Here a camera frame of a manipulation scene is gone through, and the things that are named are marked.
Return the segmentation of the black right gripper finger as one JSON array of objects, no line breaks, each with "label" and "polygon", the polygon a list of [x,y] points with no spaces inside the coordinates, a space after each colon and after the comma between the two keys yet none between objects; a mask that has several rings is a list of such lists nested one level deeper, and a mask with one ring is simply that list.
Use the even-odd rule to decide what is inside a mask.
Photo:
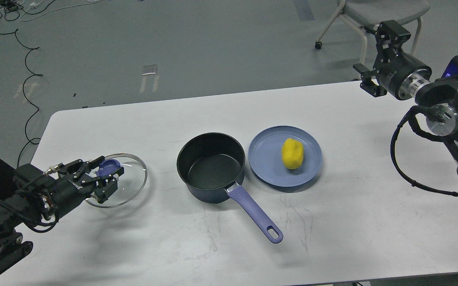
[{"label": "black right gripper finger", "polygon": [[353,69],[359,74],[361,83],[360,88],[369,93],[374,98],[381,97],[387,94],[387,90],[375,83],[373,77],[376,77],[378,70],[369,70],[365,65],[357,63],[353,65]]},{"label": "black right gripper finger", "polygon": [[395,20],[381,22],[376,30],[378,56],[393,59],[403,53],[402,45],[411,38],[411,33]]}]

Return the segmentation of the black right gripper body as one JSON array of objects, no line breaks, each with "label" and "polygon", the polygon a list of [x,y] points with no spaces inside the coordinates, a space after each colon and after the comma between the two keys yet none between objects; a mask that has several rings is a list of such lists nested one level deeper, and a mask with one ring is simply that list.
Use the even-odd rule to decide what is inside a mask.
[{"label": "black right gripper body", "polygon": [[414,98],[430,83],[431,67],[409,54],[377,57],[374,63],[377,83],[398,100]]}]

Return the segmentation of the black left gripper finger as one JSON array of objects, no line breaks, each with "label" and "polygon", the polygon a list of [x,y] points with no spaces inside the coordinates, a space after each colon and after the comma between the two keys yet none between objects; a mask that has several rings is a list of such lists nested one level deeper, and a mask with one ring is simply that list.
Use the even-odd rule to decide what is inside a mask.
[{"label": "black left gripper finger", "polygon": [[124,167],[98,167],[80,179],[80,192],[86,199],[105,203],[118,189],[118,178],[124,174]]},{"label": "black left gripper finger", "polygon": [[103,177],[91,177],[89,173],[91,170],[99,167],[104,160],[105,157],[100,156],[91,161],[83,161],[81,159],[77,159],[66,164],[60,163],[59,169],[57,171],[58,179],[56,181],[66,182],[69,180],[74,183],[102,182],[104,180]]}]

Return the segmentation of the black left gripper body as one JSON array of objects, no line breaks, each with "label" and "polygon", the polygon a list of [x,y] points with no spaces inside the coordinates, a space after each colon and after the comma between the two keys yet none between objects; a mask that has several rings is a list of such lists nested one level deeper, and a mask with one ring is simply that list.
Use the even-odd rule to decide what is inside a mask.
[{"label": "black left gripper body", "polygon": [[90,188],[82,186],[76,174],[69,174],[56,180],[51,192],[53,206],[59,218],[66,216],[89,197]]}]

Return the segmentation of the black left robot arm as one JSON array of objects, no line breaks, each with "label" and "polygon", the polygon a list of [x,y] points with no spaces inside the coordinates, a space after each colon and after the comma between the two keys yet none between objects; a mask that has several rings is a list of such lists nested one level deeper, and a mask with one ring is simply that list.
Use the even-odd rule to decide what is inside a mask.
[{"label": "black left robot arm", "polygon": [[46,171],[26,164],[15,170],[15,193],[0,199],[0,275],[33,250],[16,227],[24,224],[37,233],[49,232],[59,220],[89,198],[105,203],[118,188],[124,167],[104,156],[77,159]]}]

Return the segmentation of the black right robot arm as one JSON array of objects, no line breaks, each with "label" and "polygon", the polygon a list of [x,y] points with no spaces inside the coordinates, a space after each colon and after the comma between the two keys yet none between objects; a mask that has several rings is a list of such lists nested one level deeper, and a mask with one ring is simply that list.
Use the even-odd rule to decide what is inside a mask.
[{"label": "black right robot arm", "polygon": [[431,68],[402,50],[411,35],[398,22],[383,21],[364,30],[374,35],[377,56],[371,70],[361,63],[353,65],[360,74],[361,89],[375,98],[391,94],[398,100],[415,101],[391,138],[390,157],[394,168],[413,187],[458,197],[456,191],[436,189],[413,180],[401,170],[396,159],[398,136],[402,127],[409,124],[417,136],[445,145],[457,163],[458,176],[458,55],[448,63],[441,78],[432,81]]}]

